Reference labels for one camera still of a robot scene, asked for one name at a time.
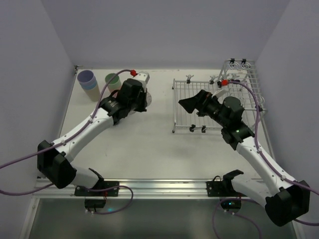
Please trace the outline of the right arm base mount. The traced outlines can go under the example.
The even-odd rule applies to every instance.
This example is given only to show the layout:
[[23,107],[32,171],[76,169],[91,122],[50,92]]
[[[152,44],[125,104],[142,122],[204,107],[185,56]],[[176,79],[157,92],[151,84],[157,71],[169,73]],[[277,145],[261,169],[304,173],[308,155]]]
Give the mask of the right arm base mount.
[[[220,201],[222,198],[242,198],[245,197],[244,194],[239,193],[234,190],[231,182],[238,176],[243,175],[244,173],[238,169],[228,172],[222,177],[217,175],[212,180],[206,181],[206,191],[208,197],[218,197]],[[221,203],[221,208],[226,212],[237,213],[240,211],[242,206],[241,201],[236,200],[226,200]]]

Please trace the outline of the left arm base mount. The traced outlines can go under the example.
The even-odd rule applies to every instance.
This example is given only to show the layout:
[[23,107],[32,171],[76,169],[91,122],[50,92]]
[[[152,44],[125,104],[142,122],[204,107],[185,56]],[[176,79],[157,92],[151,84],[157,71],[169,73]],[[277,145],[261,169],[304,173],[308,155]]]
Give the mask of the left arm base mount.
[[92,189],[77,186],[74,195],[84,197],[84,207],[94,213],[101,211],[108,197],[117,197],[119,194],[119,181],[99,181]]

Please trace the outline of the white patterned mug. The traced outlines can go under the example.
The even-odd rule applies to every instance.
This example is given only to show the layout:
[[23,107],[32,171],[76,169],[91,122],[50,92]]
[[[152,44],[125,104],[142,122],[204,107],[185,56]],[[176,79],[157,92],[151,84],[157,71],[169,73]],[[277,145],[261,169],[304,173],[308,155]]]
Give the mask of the white patterned mug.
[[152,103],[152,96],[150,94],[150,92],[146,92],[145,93],[145,107],[149,107]]

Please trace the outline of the green plastic cup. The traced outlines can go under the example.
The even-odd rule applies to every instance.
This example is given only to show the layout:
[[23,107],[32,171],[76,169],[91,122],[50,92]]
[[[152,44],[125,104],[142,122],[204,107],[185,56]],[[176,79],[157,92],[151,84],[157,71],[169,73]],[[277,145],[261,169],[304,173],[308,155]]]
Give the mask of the green plastic cup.
[[116,73],[110,73],[105,76],[105,82],[108,84],[108,90],[109,92],[113,92],[115,90],[119,90],[122,86],[121,80]]

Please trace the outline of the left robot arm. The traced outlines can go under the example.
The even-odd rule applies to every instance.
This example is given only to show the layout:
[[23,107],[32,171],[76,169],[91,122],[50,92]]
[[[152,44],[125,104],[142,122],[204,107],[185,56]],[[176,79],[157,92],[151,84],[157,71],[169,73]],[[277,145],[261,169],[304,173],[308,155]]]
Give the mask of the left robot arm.
[[97,110],[64,136],[52,143],[46,140],[38,145],[38,170],[58,189],[68,185],[98,190],[103,177],[95,170],[75,167],[77,154],[104,130],[126,118],[131,112],[145,112],[152,98],[147,91],[150,76],[139,73],[122,83],[116,96],[101,100]]

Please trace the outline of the lavender plastic cup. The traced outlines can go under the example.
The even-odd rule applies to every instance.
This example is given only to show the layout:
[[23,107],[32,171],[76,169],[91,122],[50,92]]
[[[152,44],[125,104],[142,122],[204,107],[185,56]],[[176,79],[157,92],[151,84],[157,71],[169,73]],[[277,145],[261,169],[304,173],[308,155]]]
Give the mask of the lavender plastic cup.
[[77,80],[81,84],[88,84],[91,81],[95,81],[95,75],[90,70],[83,70],[77,75]]

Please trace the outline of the light blue plastic cup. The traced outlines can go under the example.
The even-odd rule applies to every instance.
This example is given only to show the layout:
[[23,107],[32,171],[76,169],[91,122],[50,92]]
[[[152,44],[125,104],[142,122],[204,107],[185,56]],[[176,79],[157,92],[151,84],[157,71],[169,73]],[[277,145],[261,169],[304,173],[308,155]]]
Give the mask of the light blue plastic cup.
[[98,86],[97,80],[93,79],[89,82],[79,82],[83,90],[91,90]]

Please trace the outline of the aluminium mounting rail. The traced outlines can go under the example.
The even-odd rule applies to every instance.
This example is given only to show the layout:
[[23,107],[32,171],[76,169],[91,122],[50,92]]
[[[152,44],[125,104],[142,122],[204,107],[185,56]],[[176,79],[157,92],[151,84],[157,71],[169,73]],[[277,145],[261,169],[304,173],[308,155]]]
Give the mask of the aluminium mounting rail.
[[[134,193],[134,199],[207,199],[206,179],[116,179],[121,186],[114,199],[129,199],[129,187]],[[33,193],[37,198],[77,198],[78,187],[68,185],[63,189],[50,186]]]

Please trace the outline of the beige plastic cup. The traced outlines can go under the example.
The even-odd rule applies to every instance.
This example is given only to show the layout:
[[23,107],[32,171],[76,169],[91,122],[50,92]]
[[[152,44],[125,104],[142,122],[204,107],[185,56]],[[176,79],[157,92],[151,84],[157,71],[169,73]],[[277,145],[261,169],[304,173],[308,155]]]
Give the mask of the beige plastic cup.
[[100,98],[100,90],[98,87],[92,88],[90,90],[85,90],[85,93],[93,102],[97,102]]

